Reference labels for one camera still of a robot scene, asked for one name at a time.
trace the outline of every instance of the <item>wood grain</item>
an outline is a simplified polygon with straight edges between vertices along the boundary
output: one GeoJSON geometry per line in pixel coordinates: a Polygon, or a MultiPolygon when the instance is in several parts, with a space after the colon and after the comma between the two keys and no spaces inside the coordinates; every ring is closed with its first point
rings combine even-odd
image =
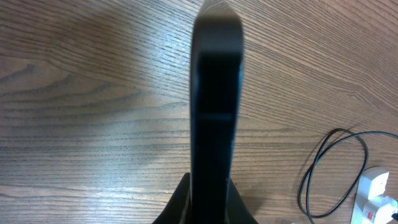
{"type": "MultiPolygon", "coordinates": [[[[329,130],[398,133],[398,2],[229,1],[245,31],[232,178],[260,223],[308,223],[297,188],[329,130]]],[[[0,1],[1,223],[151,223],[189,172],[190,38],[201,1],[0,1]]],[[[397,142],[366,137],[390,173],[397,142]]],[[[316,169],[328,211],[363,162],[316,169]]],[[[349,223],[354,194],[317,223],[349,223]]]]}

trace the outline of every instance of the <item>power cord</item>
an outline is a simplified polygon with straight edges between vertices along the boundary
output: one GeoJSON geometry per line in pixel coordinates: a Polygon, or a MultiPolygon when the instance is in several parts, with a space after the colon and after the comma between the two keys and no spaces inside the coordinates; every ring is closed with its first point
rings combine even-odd
{"type": "Polygon", "coordinates": [[[300,187],[298,188],[298,194],[297,194],[298,206],[300,207],[300,210],[304,213],[304,215],[306,215],[308,217],[308,219],[310,220],[311,224],[315,224],[313,222],[313,218],[325,218],[325,217],[331,215],[333,212],[335,212],[341,206],[341,204],[343,204],[345,202],[345,200],[348,198],[349,194],[353,191],[355,185],[359,181],[359,178],[361,178],[362,173],[365,171],[366,164],[368,163],[368,157],[369,157],[368,146],[366,145],[365,141],[360,136],[369,135],[369,134],[380,134],[380,135],[386,135],[386,136],[398,138],[398,135],[387,133],[387,132],[384,132],[384,131],[365,131],[365,132],[361,132],[361,133],[354,133],[352,131],[349,131],[349,130],[343,129],[343,128],[336,128],[336,129],[330,131],[326,135],[326,137],[323,140],[321,146],[319,147],[319,150],[318,150],[318,152],[317,152],[317,154],[316,154],[316,156],[315,156],[315,158],[313,160],[312,165],[310,166],[310,168],[308,168],[308,170],[304,174],[303,179],[301,180],[301,183],[300,183],[300,187]],[[334,135],[334,134],[336,134],[338,132],[348,133],[350,135],[331,143],[329,146],[327,146],[325,149],[323,149],[325,147],[325,145],[327,144],[328,140],[332,137],[332,135],[334,135]],[[311,212],[310,212],[310,203],[309,203],[309,201],[310,201],[310,189],[311,189],[312,175],[313,175],[313,171],[315,169],[315,166],[318,164],[318,162],[323,158],[323,156],[330,149],[332,149],[333,147],[335,147],[339,143],[342,143],[343,141],[349,140],[351,138],[356,138],[362,144],[362,147],[364,149],[364,162],[363,162],[362,168],[361,168],[358,176],[355,178],[353,184],[349,187],[349,189],[343,195],[343,197],[339,200],[339,202],[333,208],[331,208],[329,210],[329,212],[326,212],[323,215],[312,215],[311,212]],[[308,179],[308,181],[307,181],[307,191],[306,191],[306,195],[305,195],[305,210],[304,210],[303,205],[302,205],[302,201],[301,201],[301,196],[302,196],[302,193],[303,193],[304,183],[305,183],[305,181],[307,179],[308,179]]]}

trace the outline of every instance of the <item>white power adapter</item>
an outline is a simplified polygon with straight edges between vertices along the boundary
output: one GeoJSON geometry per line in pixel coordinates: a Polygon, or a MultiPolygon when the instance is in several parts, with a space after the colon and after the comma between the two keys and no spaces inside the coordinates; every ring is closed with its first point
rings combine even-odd
{"type": "Polygon", "coordinates": [[[397,213],[398,203],[391,197],[383,197],[389,172],[372,167],[363,172],[356,193],[351,224],[386,224],[397,213]]]}

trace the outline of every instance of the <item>white plug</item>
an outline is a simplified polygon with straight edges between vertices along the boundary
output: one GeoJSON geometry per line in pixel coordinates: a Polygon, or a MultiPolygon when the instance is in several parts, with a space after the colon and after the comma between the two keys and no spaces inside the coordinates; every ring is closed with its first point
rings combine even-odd
{"type": "Polygon", "coordinates": [[[380,167],[372,167],[363,172],[359,180],[357,194],[371,200],[386,191],[389,172],[380,167]]]}

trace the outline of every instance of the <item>black plastic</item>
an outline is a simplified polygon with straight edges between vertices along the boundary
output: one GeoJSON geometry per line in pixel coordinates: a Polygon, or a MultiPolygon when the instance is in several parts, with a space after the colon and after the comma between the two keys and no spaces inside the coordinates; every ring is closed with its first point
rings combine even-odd
{"type": "Polygon", "coordinates": [[[398,214],[397,214],[397,213],[392,214],[391,217],[392,217],[395,221],[398,221],[398,214]]]}
{"type": "Polygon", "coordinates": [[[193,28],[190,73],[190,195],[185,174],[154,223],[257,223],[229,178],[243,80],[243,28],[223,1],[203,3],[193,28]]]}

